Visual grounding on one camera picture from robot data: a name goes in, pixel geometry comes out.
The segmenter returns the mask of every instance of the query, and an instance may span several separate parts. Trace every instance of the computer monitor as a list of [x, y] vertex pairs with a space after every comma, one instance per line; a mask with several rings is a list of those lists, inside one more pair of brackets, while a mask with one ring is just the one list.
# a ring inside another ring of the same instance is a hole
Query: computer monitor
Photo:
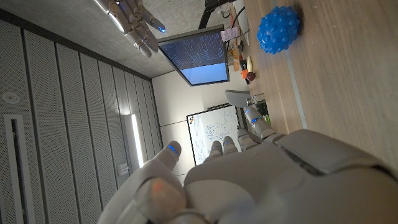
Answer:
[[159, 40], [159, 50], [190, 85], [229, 82], [224, 25], [208, 27]]

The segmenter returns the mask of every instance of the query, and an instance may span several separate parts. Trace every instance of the light fixture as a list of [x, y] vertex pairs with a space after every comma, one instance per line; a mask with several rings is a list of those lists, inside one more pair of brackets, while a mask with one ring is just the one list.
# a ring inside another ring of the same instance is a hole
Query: light fixture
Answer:
[[135, 159], [135, 152], [137, 152], [138, 164], [141, 168], [144, 165], [144, 158], [142, 156], [141, 140], [138, 131], [137, 116], [135, 114], [124, 115], [124, 124], [126, 128], [127, 142], [129, 144], [131, 160]]

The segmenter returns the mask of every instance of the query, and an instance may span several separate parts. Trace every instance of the robot finger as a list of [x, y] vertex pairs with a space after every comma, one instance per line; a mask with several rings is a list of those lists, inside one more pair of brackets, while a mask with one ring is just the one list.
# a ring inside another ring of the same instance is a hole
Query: robot finger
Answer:
[[150, 58], [152, 56], [152, 52], [149, 50], [149, 48], [143, 43], [141, 38], [138, 36], [137, 32], [134, 30], [131, 30], [127, 35], [125, 35], [128, 41], [132, 45], [135, 46], [137, 50], [139, 50], [145, 57]]
[[254, 146], [258, 146], [258, 143], [251, 139], [243, 129], [238, 130], [238, 142], [241, 146], [242, 152], [251, 149]]
[[234, 141], [229, 136], [226, 136], [224, 138], [223, 145], [224, 145], [224, 154], [223, 154], [224, 156], [229, 153], [238, 152], [238, 149], [236, 148]]
[[208, 162], [222, 155], [223, 155], [223, 147], [221, 143], [219, 141], [214, 141], [213, 144], [211, 145], [209, 156], [203, 162]]
[[142, 3], [142, 0], [134, 0], [138, 6], [138, 10], [141, 13], [142, 18], [153, 28], [161, 31], [166, 32], [166, 28], [159, 20], [157, 20], [152, 13], [150, 13]]
[[177, 141], [171, 141], [154, 159], [163, 162], [170, 170], [173, 170], [181, 155], [181, 145]]
[[244, 115], [250, 121], [251, 126], [255, 130], [257, 136], [261, 139], [265, 139], [271, 134], [275, 134], [276, 132], [273, 128], [265, 121], [261, 114], [253, 107], [248, 107], [244, 109]]
[[129, 19], [132, 29], [134, 29], [138, 36], [142, 39], [143, 43], [154, 52], [157, 52], [158, 41], [150, 32], [147, 24], [142, 20], [140, 12], [134, 1], [121, 1], [119, 7], [124, 15]]

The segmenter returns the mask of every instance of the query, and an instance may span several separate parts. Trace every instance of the whiteboard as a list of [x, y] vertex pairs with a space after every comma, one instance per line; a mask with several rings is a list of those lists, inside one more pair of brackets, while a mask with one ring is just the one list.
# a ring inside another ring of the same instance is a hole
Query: whiteboard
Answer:
[[225, 136], [231, 137], [241, 152], [237, 135], [239, 123], [234, 106], [188, 115], [187, 122], [196, 165], [202, 164], [208, 157], [213, 141], [223, 144]]

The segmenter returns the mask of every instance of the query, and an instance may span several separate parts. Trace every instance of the blue light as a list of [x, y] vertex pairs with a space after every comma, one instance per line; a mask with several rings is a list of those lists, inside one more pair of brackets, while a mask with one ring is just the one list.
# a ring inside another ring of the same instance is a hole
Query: blue light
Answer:
[[171, 150], [173, 151], [173, 152], [175, 152], [178, 156], [179, 156], [179, 154], [178, 154], [178, 152], [174, 149], [174, 147], [173, 146], [171, 146], [171, 145], [168, 145], [168, 147], [169, 148], [171, 148]]

